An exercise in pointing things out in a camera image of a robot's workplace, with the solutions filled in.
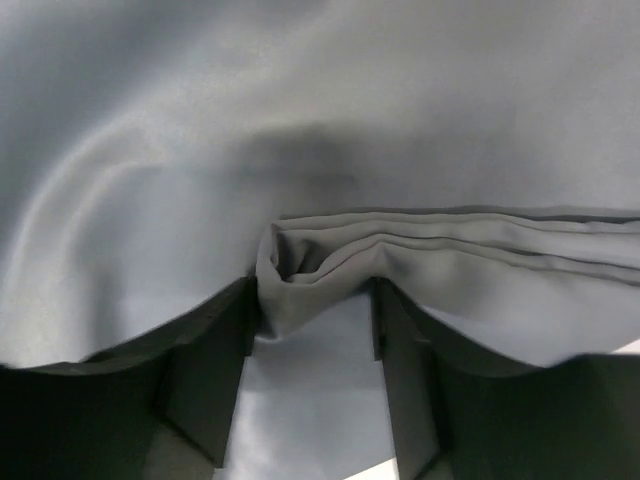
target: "fabric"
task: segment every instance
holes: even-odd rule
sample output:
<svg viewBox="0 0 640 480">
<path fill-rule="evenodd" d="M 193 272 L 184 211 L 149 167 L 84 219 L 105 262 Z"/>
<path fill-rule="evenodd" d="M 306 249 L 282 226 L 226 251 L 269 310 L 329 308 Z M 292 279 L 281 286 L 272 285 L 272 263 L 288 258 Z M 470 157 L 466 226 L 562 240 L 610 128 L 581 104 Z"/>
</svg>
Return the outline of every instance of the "fabric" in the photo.
<svg viewBox="0 0 640 480">
<path fill-rule="evenodd" d="M 281 220 L 262 239 L 256 271 L 276 336 L 385 277 L 466 336 L 534 365 L 640 337 L 640 222 L 390 212 Z"/>
<path fill-rule="evenodd" d="M 0 0 L 0 361 L 188 311 L 281 215 L 638 216 L 639 75 L 636 0 Z M 225 480 L 393 456 L 367 305 L 258 342 Z"/>
</svg>

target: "cloth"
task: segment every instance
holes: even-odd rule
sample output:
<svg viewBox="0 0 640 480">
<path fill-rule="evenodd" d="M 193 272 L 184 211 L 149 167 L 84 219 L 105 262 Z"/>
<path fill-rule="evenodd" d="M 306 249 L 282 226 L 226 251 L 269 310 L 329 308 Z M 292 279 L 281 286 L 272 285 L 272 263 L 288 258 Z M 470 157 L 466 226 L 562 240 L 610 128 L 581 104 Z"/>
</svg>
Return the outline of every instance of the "cloth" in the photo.
<svg viewBox="0 0 640 480">
<path fill-rule="evenodd" d="M 256 272 L 282 336 L 371 277 L 441 321 L 546 366 L 640 338 L 640 222 L 359 213 L 281 220 Z"/>
<path fill-rule="evenodd" d="M 0 361 L 168 321 L 282 215 L 638 216 L 639 75 L 636 0 L 0 0 Z M 224 480 L 393 456 L 367 305 L 258 342 Z"/>
</svg>

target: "gray fabric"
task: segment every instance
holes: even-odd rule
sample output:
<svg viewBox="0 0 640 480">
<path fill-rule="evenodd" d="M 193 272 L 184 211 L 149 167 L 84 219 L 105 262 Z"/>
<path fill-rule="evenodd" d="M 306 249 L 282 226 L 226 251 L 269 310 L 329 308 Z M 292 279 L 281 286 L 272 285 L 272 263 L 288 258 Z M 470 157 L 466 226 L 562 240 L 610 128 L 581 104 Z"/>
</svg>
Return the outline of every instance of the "gray fabric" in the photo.
<svg viewBox="0 0 640 480">
<path fill-rule="evenodd" d="M 281 215 L 637 215 L 639 77 L 637 0 L 0 0 L 0 361 L 166 322 Z M 365 305 L 261 341 L 229 480 L 393 455 Z"/>
<path fill-rule="evenodd" d="M 640 337 L 640 222 L 355 213 L 275 222 L 259 295 L 282 336 L 371 277 L 500 353 L 549 365 Z"/>
</svg>

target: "fabric fold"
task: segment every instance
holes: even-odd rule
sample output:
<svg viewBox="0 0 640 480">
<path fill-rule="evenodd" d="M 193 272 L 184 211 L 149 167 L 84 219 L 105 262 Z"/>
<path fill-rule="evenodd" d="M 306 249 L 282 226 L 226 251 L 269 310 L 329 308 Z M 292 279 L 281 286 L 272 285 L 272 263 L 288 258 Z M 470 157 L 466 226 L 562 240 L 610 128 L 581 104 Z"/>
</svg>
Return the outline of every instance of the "fabric fold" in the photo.
<svg viewBox="0 0 640 480">
<path fill-rule="evenodd" d="M 503 355 L 545 366 L 640 337 L 640 222 L 504 214 L 348 213 L 284 219 L 256 273 L 282 337 L 372 277 Z"/>
</svg>

